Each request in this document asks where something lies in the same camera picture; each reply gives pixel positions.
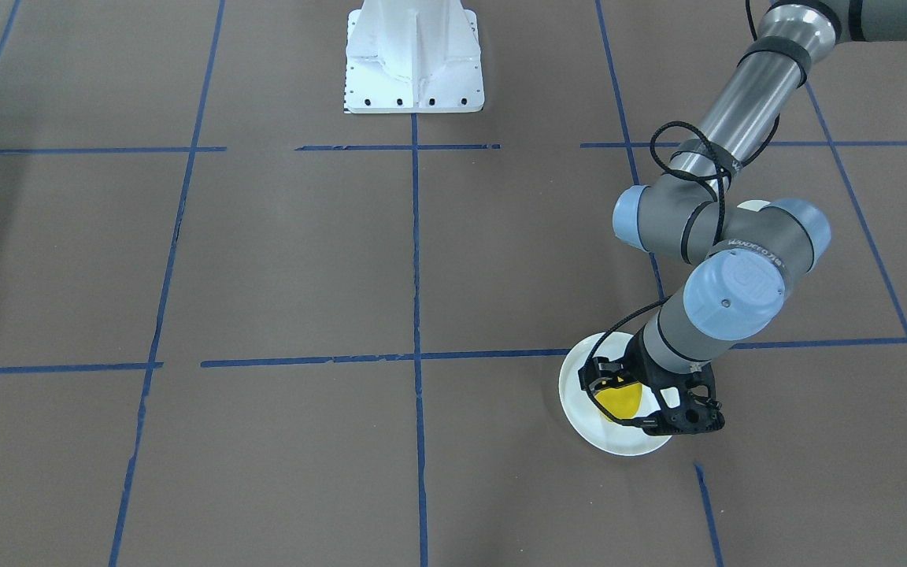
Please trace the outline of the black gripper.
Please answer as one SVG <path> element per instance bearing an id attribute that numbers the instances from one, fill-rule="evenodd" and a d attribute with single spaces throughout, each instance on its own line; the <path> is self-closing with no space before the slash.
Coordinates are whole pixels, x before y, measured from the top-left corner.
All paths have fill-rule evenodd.
<path id="1" fill-rule="evenodd" d="M 584 373 L 577 374 L 580 390 L 595 396 L 600 391 L 630 387 L 637 378 L 650 387 L 658 402 L 684 402 L 687 396 L 706 392 L 706 366 L 678 353 L 662 330 L 640 330 L 627 344 L 622 364 L 630 376 L 620 374 L 619 360 L 587 359 Z"/>

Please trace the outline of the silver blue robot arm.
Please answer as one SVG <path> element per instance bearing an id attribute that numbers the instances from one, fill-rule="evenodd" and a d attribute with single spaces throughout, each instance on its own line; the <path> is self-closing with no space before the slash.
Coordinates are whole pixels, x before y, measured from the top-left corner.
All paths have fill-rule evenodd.
<path id="1" fill-rule="evenodd" d="M 592 354 L 584 390 L 704 384 L 710 362 L 755 336 L 827 251 L 827 216 L 802 198 L 735 211 L 727 193 L 777 133 L 783 107 L 839 44 L 907 42 L 907 1 L 773 1 L 746 14 L 752 42 L 705 117 L 672 120 L 648 150 L 660 176 L 616 201 L 615 236 L 692 268 L 652 305 L 654 316 L 616 360 Z"/>

